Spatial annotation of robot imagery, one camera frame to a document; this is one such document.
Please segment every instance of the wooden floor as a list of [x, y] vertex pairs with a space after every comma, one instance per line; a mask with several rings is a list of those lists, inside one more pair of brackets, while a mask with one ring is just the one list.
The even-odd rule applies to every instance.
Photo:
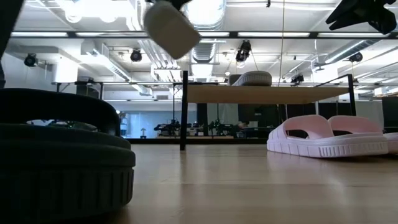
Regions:
[[97, 223], [398, 223], [398, 156], [321, 160], [233, 145], [132, 150], [133, 199]]

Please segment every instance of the white ceiling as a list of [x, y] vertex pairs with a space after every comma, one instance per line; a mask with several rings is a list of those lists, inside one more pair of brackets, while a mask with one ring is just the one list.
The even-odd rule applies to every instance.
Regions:
[[[284, 28], [285, 31], [329, 31], [328, 26], [325, 24], [325, 19], [331, 11], [308, 11], [308, 10], [292, 10], [281, 7], [273, 7], [280, 5], [283, 1], [272, 1], [271, 7], [232, 7], [237, 2], [253, 2], [245, 0], [228, 0], [228, 7], [224, 18], [223, 30], [254, 30], [254, 31], [281, 31]], [[336, 6], [339, 0], [286, 0], [286, 4], [295, 4], [299, 6], [315, 6], [315, 7], [333, 7]], [[104, 31], [104, 30], [128, 30], [126, 25], [126, 19], [120, 17], [112, 23], [104, 23], [99, 18], [83, 18], [79, 23], [71, 24], [66, 21], [65, 13], [61, 9], [46, 9], [38, 8], [43, 6], [56, 6], [53, 1], [26, 1], [26, 4], [20, 14], [19, 20], [16, 24], [15, 30], [31, 30], [31, 31], [43, 31], [43, 30], [88, 30], [88, 31]], [[392, 12], [397, 13], [397, 9], [391, 9]], [[374, 32], [368, 24], [360, 24], [351, 26], [339, 31], [358, 31], [358, 32]], [[83, 40], [81, 39], [67, 39], [67, 40], [51, 40], [51, 39], [12, 39], [11, 44], [19, 46], [54, 46], [58, 47], [69, 54], [80, 55], [80, 45]], [[349, 40], [317, 40], [317, 49], [315, 50], [314, 40], [265, 40], [265, 39], [253, 39], [251, 40], [253, 57], [249, 57], [246, 66], [244, 68], [237, 68], [235, 62], [227, 60], [223, 56], [223, 52], [227, 52], [231, 58], [234, 58], [237, 47], [241, 44], [241, 39], [228, 39], [224, 44], [218, 44], [216, 63], [214, 66], [213, 75], [217, 77], [225, 77], [225, 72], [244, 73], [251, 70], [266, 70], [273, 75], [274, 80], [278, 80], [280, 75], [286, 74], [289, 70], [301, 63], [301, 60], [317, 53], [327, 54], [334, 50], [344, 46]], [[117, 61], [120, 66], [128, 72], [140, 73], [137, 75], [138, 80], [149, 81], [151, 79], [149, 73], [145, 75], [143, 72], [149, 72], [151, 62], [143, 55], [143, 60], [139, 63], [132, 63], [129, 59], [129, 53], [133, 48], [139, 47], [137, 40], [128, 39], [95, 39], [96, 45], [105, 43], [110, 51], [111, 57]], [[376, 45], [362, 51], [364, 55], [364, 61], [367, 58], [371, 58], [377, 54], [381, 54], [393, 47], [397, 46], [395, 40], [383, 40]], [[282, 63], [280, 63], [279, 56], [276, 54], [282, 53]], [[372, 61], [364, 63], [363, 66], [358, 66], [354, 69], [354, 74], [361, 74], [364, 72], [370, 72], [377, 70], [388, 63], [394, 62], [397, 53], [392, 52], [389, 55], [372, 63]], [[188, 68], [188, 57], [183, 57], [178, 60], [178, 65], [181, 66], [182, 70]], [[346, 62], [340, 62], [339, 71], [344, 71], [350, 68], [351, 64]], [[94, 71], [98, 72], [96, 80], [109, 81], [110, 77], [114, 75], [96, 65], [90, 65]], [[373, 77], [373, 81], [376, 82], [381, 80], [378, 77], [389, 77], [398, 74], [395, 71], [389, 72], [388, 74], [380, 74]]]

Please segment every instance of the ceiling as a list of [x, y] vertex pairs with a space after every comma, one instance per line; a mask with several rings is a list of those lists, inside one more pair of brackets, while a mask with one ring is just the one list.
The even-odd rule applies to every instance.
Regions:
[[[331, 10], [326, 10], [325, 8], [335, 7], [340, 2], [339, 0], [286, 0], [285, 9], [283, 9], [283, 1], [281, 0], [272, 1], [270, 8], [264, 6], [265, 1], [254, 1], [255, 0], [227, 0], [222, 30], [329, 32], [325, 20], [331, 13]], [[120, 9], [122, 11], [121, 14], [123, 14], [124, 12], [122, 9], [125, 8], [124, 6], [131, 4], [133, 0], [119, 0], [113, 2], [116, 2], [117, 9]], [[390, 10], [392, 12], [398, 13], [398, 9], [395, 8], [398, 7], [398, 4], [394, 4], [391, 7], [392, 9]], [[105, 23], [98, 17], [84, 17], [80, 22], [70, 23], [65, 18], [64, 10], [60, 9], [55, 1], [29, 0], [25, 1], [25, 6], [19, 16], [15, 30], [128, 31], [129, 28], [126, 25], [126, 18], [123, 16], [118, 17], [111, 23]], [[338, 31], [375, 32], [368, 24], [351, 26]], [[84, 39], [63, 39], [62, 41], [59, 39], [11, 39], [10, 45], [19, 47], [58, 47], [76, 57], [82, 63], [86, 63], [81, 55], [81, 43], [83, 41]], [[105, 44], [109, 48], [109, 57], [125, 71], [129, 72], [135, 80], [152, 82], [153, 79], [150, 75], [152, 63], [145, 52], [142, 51], [143, 59], [141, 62], [132, 62], [129, 58], [132, 50], [140, 47], [138, 41], [137, 39], [93, 39], [96, 46]], [[219, 82], [223, 82], [226, 78], [226, 72], [234, 74], [252, 70], [265, 70], [272, 75], [273, 82], [277, 82], [280, 78], [285, 78], [285, 75], [288, 74], [291, 69], [302, 63], [303, 60], [314, 55], [329, 54], [350, 42], [350, 40], [333, 39], [316, 41], [309, 39], [252, 39], [250, 41], [252, 45], [252, 55], [247, 59], [243, 68], [238, 68], [234, 61], [236, 50], [242, 42], [241, 39], [226, 39], [223, 43], [217, 45], [211, 81], [218, 80]], [[337, 62], [336, 66], [339, 75], [352, 72], [354, 75], [360, 75], [362, 73], [376, 71], [390, 63], [398, 61], [395, 59], [398, 58], [396, 57], [398, 54], [396, 51], [392, 51], [374, 60], [368, 60], [394, 47], [397, 47], [396, 40], [382, 40], [362, 50], [361, 53], [364, 55], [364, 60], [359, 65], [356, 65], [354, 69], [349, 62]], [[190, 66], [190, 57], [187, 55], [177, 60], [177, 64], [182, 70], [187, 70]], [[109, 70], [100, 65], [86, 63], [86, 66], [92, 68], [91, 76], [93, 76], [96, 81], [121, 81]], [[312, 71], [310, 69], [303, 70], [303, 74], [306, 81], [312, 81]], [[396, 75], [398, 75], [398, 70], [392, 69], [388, 72], [369, 77], [366, 82], [378, 82], [386, 80], [387, 78], [394, 78]], [[128, 88], [121, 86], [118, 89], [118, 87], [113, 86], [112, 90], [124, 91], [128, 90]]]

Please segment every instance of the pink slide sandal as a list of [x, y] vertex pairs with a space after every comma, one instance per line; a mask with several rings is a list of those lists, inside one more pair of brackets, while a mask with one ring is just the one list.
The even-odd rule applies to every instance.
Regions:
[[[303, 130], [308, 138], [288, 136], [287, 131]], [[387, 139], [381, 134], [334, 136], [328, 121], [319, 115], [290, 118], [269, 134], [269, 151], [296, 156], [332, 158], [387, 154]]]
[[[348, 131], [355, 136], [362, 135], [382, 135], [380, 125], [375, 122], [357, 116], [334, 116], [329, 119], [329, 124], [334, 131]], [[398, 154], [398, 133], [384, 134], [388, 141], [389, 154]]]

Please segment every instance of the floor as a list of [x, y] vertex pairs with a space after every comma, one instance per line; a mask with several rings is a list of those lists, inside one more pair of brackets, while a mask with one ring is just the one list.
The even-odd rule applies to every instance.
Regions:
[[398, 156], [322, 160], [237, 145], [132, 150], [133, 199], [97, 223], [398, 223]]

